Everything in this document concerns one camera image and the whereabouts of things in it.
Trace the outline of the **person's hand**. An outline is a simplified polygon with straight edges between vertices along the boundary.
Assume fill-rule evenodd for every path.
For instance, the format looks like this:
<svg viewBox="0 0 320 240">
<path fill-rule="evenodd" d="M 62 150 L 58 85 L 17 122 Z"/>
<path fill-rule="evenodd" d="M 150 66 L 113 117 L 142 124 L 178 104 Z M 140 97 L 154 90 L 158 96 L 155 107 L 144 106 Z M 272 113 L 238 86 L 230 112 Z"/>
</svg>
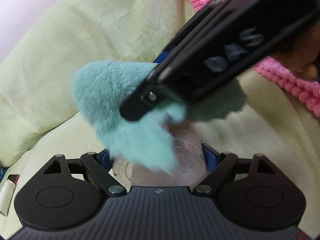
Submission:
<svg viewBox="0 0 320 240">
<path fill-rule="evenodd" d="M 287 51 L 278 51 L 271 57 L 295 77 L 308 81 L 319 79 L 315 60 L 319 55 L 319 21 L 299 37 Z"/>
</svg>

